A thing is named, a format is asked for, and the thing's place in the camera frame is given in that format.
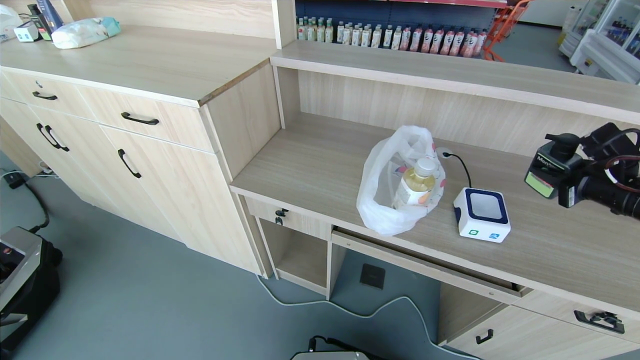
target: red shelf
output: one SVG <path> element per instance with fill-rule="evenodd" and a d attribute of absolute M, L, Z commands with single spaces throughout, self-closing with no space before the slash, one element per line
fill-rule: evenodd
<path fill-rule="evenodd" d="M 465 6 L 478 6 L 481 8 L 498 8 L 503 9 L 507 7 L 506 0 L 389 0 L 389 1 L 402 1 L 404 3 L 426 3 L 426 4 L 448 4 L 448 5 L 465 5 Z"/>

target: bottle cap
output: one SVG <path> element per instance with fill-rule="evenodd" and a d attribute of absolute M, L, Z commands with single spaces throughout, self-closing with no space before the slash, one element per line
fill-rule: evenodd
<path fill-rule="evenodd" d="M 414 169 L 418 176 L 427 177 L 438 169 L 438 165 L 429 158 L 422 158 L 416 161 Z"/>

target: black machine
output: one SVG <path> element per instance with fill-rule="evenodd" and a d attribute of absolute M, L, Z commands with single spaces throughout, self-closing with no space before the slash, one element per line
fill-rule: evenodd
<path fill-rule="evenodd" d="M 14 227 L 0 236 L 0 358 L 16 349 L 60 292 L 62 252 Z"/>
<path fill-rule="evenodd" d="M 635 133 L 634 144 L 627 136 Z M 620 130 L 609 122 L 582 138 L 550 135 L 531 162 L 525 182 L 566 208 L 593 200 L 617 215 L 640 220 L 640 129 Z M 576 154 L 578 146 L 588 160 Z"/>

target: white plastic bag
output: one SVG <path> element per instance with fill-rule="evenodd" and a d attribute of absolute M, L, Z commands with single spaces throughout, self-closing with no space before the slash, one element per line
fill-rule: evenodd
<path fill-rule="evenodd" d="M 391 208 L 400 178 L 420 158 L 431 158 L 438 164 L 434 174 L 436 186 L 426 207 Z M 382 236 L 393 236 L 410 230 L 433 210 L 444 193 L 445 173 L 429 130 L 419 126 L 402 126 L 388 139 L 371 150 L 362 171 L 356 206 L 364 225 Z"/>

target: plastic bag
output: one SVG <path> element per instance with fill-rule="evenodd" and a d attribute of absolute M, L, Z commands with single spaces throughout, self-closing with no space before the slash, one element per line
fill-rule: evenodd
<path fill-rule="evenodd" d="M 58 49 L 75 49 L 106 40 L 120 33 L 120 23 L 112 17 L 94 17 L 64 25 L 51 34 Z"/>
<path fill-rule="evenodd" d="M 428 205 L 391 208 L 404 171 L 424 157 L 438 164 L 434 174 L 436 186 Z M 402 126 L 369 153 L 362 171 L 356 206 L 366 227 L 382 236 L 393 236 L 410 230 L 433 210 L 444 193 L 445 184 L 444 169 L 438 160 L 429 130 L 419 126 Z"/>

